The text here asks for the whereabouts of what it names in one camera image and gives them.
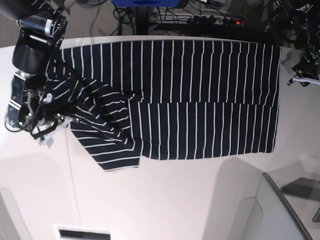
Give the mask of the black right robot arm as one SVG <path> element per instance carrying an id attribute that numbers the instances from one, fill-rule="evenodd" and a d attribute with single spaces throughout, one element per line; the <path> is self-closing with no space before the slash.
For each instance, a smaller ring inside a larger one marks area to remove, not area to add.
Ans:
<path id="1" fill-rule="evenodd" d="M 60 114 L 66 104 L 54 102 L 46 74 L 59 67 L 70 74 L 71 88 L 77 82 L 74 69 L 55 59 L 65 36 L 69 14 L 63 0 L 2 0 L 0 13 L 20 28 L 12 63 L 17 68 L 11 82 L 11 97 L 4 126 L 10 132 L 26 131 L 47 145 L 56 130 L 76 118 Z"/>

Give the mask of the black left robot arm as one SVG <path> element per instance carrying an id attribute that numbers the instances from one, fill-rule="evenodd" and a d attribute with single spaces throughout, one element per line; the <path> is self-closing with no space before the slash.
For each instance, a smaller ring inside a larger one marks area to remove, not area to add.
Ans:
<path id="1" fill-rule="evenodd" d="M 303 87 L 320 84 L 320 2 L 318 0 L 277 0 L 278 7 L 268 15 L 268 23 L 285 42 L 301 51 L 292 67 L 295 75 L 288 85 Z"/>

